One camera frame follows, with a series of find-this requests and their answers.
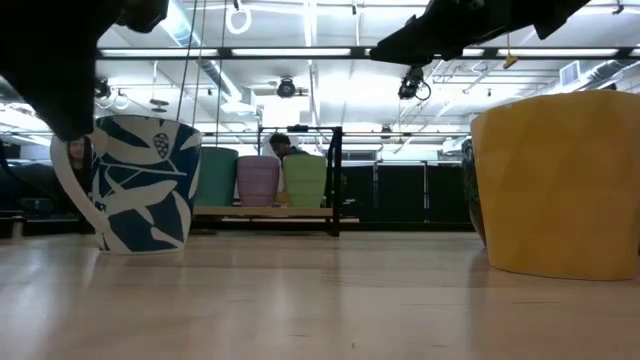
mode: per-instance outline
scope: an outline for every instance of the mug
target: mug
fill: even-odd
[[[67,143],[51,141],[60,184],[96,229],[109,254],[157,254],[184,248],[191,219],[202,135],[160,118],[113,115],[96,120],[91,192],[76,179]]]

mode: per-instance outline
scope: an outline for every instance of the person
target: person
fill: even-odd
[[[269,144],[271,145],[273,152],[281,160],[284,159],[285,156],[289,155],[309,155],[308,152],[300,150],[295,146],[291,146],[291,140],[285,134],[273,134],[271,139],[269,139]]]

